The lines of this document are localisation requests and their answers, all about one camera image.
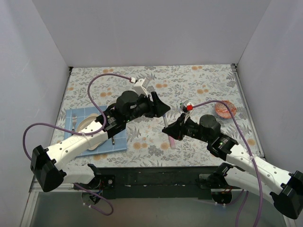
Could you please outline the pink highlighter pen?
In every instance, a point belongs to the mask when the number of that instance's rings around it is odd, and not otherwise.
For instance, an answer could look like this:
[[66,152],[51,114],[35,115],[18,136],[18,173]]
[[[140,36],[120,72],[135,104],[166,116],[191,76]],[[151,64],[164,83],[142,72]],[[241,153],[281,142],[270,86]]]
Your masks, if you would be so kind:
[[175,140],[171,136],[169,136],[169,144],[172,149],[176,148]]

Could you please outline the white pen blue tip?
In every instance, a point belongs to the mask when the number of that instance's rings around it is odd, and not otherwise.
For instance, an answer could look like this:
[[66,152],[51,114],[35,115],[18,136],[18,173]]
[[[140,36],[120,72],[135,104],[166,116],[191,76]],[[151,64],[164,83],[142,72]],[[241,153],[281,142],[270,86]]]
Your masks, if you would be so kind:
[[165,114],[164,114],[162,117],[163,117],[163,121],[164,121],[165,128],[167,128],[167,127],[168,127],[167,117],[166,117]]

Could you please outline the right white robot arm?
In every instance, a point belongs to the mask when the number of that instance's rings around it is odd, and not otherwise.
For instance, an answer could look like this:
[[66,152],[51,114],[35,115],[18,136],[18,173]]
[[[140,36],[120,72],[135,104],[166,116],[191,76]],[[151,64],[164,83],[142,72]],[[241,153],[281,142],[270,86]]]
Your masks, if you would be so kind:
[[207,143],[207,150],[248,173],[236,174],[221,171],[214,176],[220,188],[228,185],[241,187],[248,191],[259,191],[262,186],[263,197],[273,202],[274,207],[283,215],[298,219],[303,210],[303,174],[290,173],[266,162],[260,157],[251,157],[245,148],[233,138],[221,133],[221,125],[214,116],[203,115],[199,123],[186,119],[182,114],[174,123],[162,130],[175,140],[188,136]]

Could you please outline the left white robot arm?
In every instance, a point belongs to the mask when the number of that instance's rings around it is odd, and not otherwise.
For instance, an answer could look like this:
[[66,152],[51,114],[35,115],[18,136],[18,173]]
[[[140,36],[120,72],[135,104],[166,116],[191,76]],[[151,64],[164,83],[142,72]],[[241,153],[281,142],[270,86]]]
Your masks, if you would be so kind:
[[159,99],[156,92],[145,96],[125,91],[113,107],[105,110],[79,133],[58,145],[34,148],[31,171],[44,192],[50,192],[63,183],[81,183],[96,189],[101,183],[101,173],[93,164],[70,166],[68,163],[83,151],[125,130],[128,122],[142,116],[159,118],[169,110],[170,107]]

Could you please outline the floral tablecloth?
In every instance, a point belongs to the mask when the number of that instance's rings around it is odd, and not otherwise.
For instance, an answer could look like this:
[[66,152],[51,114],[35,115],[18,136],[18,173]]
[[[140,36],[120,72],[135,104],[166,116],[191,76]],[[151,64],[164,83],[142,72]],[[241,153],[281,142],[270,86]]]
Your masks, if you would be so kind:
[[[256,130],[252,126],[247,106],[242,98],[239,81],[231,65],[187,65],[145,67],[74,68],[64,94],[57,125],[63,127],[66,111],[91,107],[93,103],[107,105],[133,85],[127,77],[148,78],[147,91],[157,92],[170,106],[169,123],[180,115],[180,103],[192,102],[196,109],[191,118],[198,122],[204,114],[215,115],[215,100],[232,102],[237,113],[234,120],[218,117],[223,133],[249,146],[254,155],[262,157]],[[217,166],[221,159],[213,156],[204,142],[185,137],[172,149],[168,136],[162,133],[162,118],[138,118],[126,126],[127,150],[111,154],[77,157],[72,165],[88,163],[98,167],[154,166]]]

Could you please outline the red patterned bowl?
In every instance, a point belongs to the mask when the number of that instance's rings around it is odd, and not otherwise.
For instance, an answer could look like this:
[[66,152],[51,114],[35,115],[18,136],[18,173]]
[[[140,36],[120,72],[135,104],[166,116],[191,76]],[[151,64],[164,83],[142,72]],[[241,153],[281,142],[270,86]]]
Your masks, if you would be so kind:
[[[224,100],[223,102],[229,107],[232,115],[235,116],[237,113],[236,106],[228,100]],[[215,112],[217,113],[217,115],[220,116],[221,118],[230,119],[232,117],[230,112],[228,111],[227,107],[224,104],[216,103],[214,108],[215,108]]]

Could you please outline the blue checked placemat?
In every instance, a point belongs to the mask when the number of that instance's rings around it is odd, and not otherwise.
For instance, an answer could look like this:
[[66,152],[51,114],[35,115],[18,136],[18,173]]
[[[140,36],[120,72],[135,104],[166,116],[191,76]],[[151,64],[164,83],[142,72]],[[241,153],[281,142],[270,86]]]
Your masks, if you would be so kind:
[[[80,109],[71,109],[66,111],[66,120],[65,120],[65,136],[64,140],[58,145],[58,148],[55,148],[55,151],[59,151],[59,155],[55,155],[61,161],[68,161],[75,157],[88,156],[88,155],[103,155],[112,152],[120,152],[127,150],[126,143],[126,131],[123,130],[114,136],[108,136],[108,139],[101,145],[99,145],[94,150],[82,151],[81,149],[76,148],[76,139],[74,135],[80,135],[76,132],[78,125],[86,119],[91,114],[96,114],[97,117],[103,116],[106,114],[106,107],[85,107]],[[75,126],[75,131],[71,131],[71,115],[77,115],[77,123]],[[111,138],[115,138],[115,145],[112,145]]]

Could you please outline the beige ringed plate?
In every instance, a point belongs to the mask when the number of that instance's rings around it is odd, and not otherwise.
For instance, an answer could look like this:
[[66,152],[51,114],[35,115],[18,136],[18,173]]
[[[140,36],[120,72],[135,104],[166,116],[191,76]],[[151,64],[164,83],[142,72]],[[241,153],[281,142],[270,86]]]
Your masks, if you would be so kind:
[[96,132],[102,127],[102,123],[103,119],[101,119],[101,122],[97,121],[97,115],[95,113],[84,119],[76,130],[80,135],[74,135],[76,148],[82,151],[94,150],[103,144],[108,139],[107,132],[104,130]]

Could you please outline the silver fork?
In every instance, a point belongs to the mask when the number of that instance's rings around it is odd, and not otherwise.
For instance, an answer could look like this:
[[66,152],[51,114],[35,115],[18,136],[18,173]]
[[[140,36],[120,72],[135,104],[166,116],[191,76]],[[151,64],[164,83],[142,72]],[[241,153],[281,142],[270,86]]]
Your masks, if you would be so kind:
[[73,113],[71,115],[71,123],[72,123],[71,131],[75,131],[75,126],[76,126],[76,123],[77,123],[77,115],[75,113]]

